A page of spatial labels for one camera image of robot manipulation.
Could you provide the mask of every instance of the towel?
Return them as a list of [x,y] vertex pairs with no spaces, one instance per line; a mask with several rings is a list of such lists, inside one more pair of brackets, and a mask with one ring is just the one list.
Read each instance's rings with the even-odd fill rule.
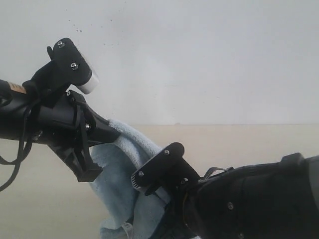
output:
[[133,188],[131,175],[161,148],[129,125],[109,121],[110,127],[121,133],[119,138],[90,148],[93,161],[103,168],[90,186],[109,212],[108,218],[101,222],[100,239],[148,239],[170,198],[162,188],[156,195],[146,197]]

